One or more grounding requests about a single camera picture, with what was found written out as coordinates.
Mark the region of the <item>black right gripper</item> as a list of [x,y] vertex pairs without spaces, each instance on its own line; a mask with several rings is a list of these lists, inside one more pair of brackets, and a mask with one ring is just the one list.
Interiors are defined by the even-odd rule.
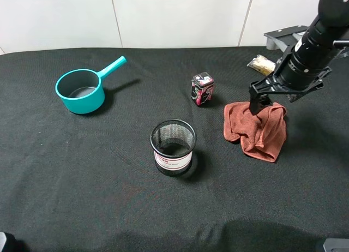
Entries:
[[261,81],[250,84],[249,110],[257,115],[272,105],[270,95],[285,95],[293,103],[321,89],[322,79],[330,73],[332,49],[312,41],[299,41],[288,46],[275,70]]

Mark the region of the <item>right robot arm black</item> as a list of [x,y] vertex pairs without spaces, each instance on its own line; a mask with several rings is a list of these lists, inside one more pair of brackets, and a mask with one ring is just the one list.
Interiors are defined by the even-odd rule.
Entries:
[[270,95],[286,95],[290,102],[323,88],[332,71],[330,62],[346,47],[348,0],[320,0],[310,26],[294,26],[265,33],[267,49],[283,52],[275,69],[250,84],[249,110],[253,115],[271,106]]

